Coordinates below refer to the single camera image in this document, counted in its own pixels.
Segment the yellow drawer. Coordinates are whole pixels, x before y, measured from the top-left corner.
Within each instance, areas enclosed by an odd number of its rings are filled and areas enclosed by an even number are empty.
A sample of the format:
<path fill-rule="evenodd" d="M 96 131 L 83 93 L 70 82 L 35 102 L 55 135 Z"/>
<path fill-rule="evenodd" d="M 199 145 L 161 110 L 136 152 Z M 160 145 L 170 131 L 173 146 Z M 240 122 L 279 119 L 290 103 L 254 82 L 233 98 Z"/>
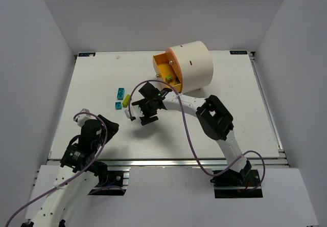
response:
<path fill-rule="evenodd" d="M 172 85 L 179 93 L 182 92 L 182 74 L 175 56 L 171 52 L 165 52 L 153 56 L 153 67 L 156 72 L 156 78 L 166 82 L 168 75 L 173 76 L 173 81 L 168 83 Z M 174 81 L 179 81 L 178 85 L 173 85 Z"/>

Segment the cream cylindrical drawer cabinet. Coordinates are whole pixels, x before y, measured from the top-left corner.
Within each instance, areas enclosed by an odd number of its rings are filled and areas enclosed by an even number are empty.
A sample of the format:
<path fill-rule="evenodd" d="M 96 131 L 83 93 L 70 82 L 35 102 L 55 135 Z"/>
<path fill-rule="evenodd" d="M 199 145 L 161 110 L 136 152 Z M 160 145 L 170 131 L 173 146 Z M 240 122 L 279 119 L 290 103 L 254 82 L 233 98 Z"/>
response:
<path fill-rule="evenodd" d="M 208 86 L 213 78 L 213 59 L 207 47 L 201 41 L 194 41 L 166 49 L 167 57 L 172 61 L 177 78 L 181 83 L 181 92 L 187 93 Z"/>

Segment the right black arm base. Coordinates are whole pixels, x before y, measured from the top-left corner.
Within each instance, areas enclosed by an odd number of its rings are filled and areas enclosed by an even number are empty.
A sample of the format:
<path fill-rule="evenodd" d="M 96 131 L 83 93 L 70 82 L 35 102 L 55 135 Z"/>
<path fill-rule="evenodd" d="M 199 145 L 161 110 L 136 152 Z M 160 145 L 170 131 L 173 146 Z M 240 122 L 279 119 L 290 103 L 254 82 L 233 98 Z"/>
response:
<path fill-rule="evenodd" d="M 263 198 L 260 181 L 258 170 L 250 170 L 243 181 L 228 172 L 210 179 L 216 199 Z"/>

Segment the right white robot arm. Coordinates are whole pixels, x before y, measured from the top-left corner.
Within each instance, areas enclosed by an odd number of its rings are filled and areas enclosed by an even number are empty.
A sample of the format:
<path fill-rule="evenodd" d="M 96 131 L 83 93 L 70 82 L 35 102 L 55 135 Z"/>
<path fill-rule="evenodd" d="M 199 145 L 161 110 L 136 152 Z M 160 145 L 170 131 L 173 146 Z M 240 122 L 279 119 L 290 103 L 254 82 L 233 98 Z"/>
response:
<path fill-rule="evenodd" d="M 127 117 L 131 121 L 140 119 L 143 126 L 158 120 L 159 109 L 181 112 L 184 125 L 187 124 L 186 115 L 196 117 L 204 134 L 219 145 L 227 161 L 224 170 L 216 174 L 210 173 L 205 170 L 191 145 L 191 152 L 200 169 L 210 177 L 227 175 L 243 182 L 251 170 L 251 163 L 244 156 L 235 138 L 233 116 L 219 98 L 215 95 L 207 98 L 187 96 L 167 83 L 162 90 L 159 90 L 153 82 L 153 80 L 146 80 L 134 88 L 134 91 L 139 91 L 143 98 L 129 102 Z"/>

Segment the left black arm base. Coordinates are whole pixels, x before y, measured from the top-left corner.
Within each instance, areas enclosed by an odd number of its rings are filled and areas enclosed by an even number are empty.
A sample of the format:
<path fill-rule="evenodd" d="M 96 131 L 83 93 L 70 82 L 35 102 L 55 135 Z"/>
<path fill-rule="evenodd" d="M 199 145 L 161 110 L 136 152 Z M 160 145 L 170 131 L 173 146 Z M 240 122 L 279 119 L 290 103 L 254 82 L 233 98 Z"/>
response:
<path fill-rule="evenodd" d="M 129 181 L 129 168 L 108 169 L 108 178 L 89 193 L 91 196 L 124 196 Z"/>

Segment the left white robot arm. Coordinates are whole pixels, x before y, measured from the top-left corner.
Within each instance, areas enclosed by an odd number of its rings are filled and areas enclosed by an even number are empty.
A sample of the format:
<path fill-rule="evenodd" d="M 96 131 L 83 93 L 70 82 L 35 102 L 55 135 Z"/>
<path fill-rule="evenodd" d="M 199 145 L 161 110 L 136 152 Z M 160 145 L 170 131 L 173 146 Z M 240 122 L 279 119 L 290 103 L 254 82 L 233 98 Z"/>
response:
<path fill-rule="evenodd" d="M 108 180 L 107 165 L 98 156 L 118 132 L 119 125 L 86 109 L 73 120 L 81 128 L 80 134 L 70 140 L 60 160 L 54 187 L 44 196 L 43 205 L 22 226 L 69 226 L 91 190 Z"/>

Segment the long lime lego brick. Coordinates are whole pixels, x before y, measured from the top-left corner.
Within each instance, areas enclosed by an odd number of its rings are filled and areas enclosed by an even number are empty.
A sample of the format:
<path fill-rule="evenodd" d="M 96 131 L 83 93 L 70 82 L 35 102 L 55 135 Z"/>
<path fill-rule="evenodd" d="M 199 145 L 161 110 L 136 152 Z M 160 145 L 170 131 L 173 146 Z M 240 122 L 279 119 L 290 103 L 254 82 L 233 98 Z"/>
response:
<path fill-rule="evenodd" d="M 128 94 L 128 95 L 124 98 L 124 100 L 122 101 L 122 106 L 123 106 L 124 108 L 127 108 L 127 106 L 129 105 L 130 100 L 131 100 L 131 95 Z"/>

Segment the small cyan lego brick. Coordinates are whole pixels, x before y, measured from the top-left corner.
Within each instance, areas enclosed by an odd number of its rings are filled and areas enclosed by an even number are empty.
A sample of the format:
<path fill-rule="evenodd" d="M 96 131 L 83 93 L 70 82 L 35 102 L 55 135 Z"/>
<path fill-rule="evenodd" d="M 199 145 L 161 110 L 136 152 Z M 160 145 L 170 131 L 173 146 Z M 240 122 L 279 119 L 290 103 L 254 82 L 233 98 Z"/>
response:
<path fill-rule="evenodd" d="M 123 108 L 123 106 L 122 106 L 122 103 L 121 102 L 115 102 L 115 109 L 116 110 L 120 110 L 122 108 Z"/>

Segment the long cyan lego brick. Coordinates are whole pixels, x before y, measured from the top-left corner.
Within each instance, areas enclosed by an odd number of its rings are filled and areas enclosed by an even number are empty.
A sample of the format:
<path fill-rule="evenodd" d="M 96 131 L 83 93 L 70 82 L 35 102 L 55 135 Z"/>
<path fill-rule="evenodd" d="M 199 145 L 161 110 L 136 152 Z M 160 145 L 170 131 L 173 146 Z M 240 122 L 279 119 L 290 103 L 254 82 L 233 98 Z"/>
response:
<path fill-rule="evenodd" d="M 124 100 L 124 96 L 125 96 L 125 89 L 123 87 L 119 87 L 117 93 L 117 99 Z"/>

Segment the left blue corner label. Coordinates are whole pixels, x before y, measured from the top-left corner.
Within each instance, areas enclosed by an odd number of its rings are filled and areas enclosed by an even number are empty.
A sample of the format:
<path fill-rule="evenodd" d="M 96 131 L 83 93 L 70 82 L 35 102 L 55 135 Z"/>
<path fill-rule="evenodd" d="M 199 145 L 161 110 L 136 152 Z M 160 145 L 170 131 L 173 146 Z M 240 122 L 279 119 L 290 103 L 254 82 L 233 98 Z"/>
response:
<path fill-rule="evenodd" d="M 85 52 L 85 53 L 79 53 L 78 57 L 94 57 L 96 55 L 95 52 Z"/>

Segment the aluminium table rail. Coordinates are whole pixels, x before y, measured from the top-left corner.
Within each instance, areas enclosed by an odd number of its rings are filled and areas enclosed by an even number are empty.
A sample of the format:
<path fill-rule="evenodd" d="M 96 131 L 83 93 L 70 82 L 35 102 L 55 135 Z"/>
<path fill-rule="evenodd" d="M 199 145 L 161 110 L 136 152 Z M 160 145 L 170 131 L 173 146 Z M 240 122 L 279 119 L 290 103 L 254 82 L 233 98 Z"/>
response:
<path fill-rule="evenodd" d="M 199 167 L 195 160 L 102 160 L 110 167 Z M 227 166 L 226 160 L 200 160 L 204 168 L 225 168 Z M 289 163 L 284 155 L 278 158 L 265 158 L 264 163 L 266 167 L 279 168 L 289 167 Z"/>

